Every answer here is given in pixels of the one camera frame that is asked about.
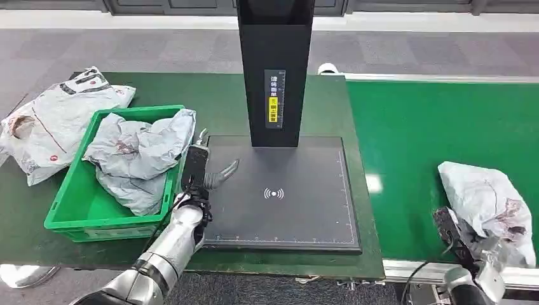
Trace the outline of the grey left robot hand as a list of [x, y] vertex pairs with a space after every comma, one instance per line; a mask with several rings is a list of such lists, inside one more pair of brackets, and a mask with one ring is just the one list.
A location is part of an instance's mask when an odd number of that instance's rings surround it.
[[207, 134], [208, 130], [204, 128], [194, 144], [191, 144], [187, 149], [181, 177], [181, 189], [184, 192], [217, 189], [238, 170], [240, 160], [235, 159], [220, 172], [206, 172], [210, 156]]

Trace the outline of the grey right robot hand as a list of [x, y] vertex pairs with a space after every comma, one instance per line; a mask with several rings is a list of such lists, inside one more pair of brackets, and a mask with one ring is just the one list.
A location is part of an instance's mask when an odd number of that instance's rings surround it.
[[449, 207], [436, 209], [433, 219], [440, 238], [461, 265], [469, 268], [479, 261], [479, 236], [466, 221]]

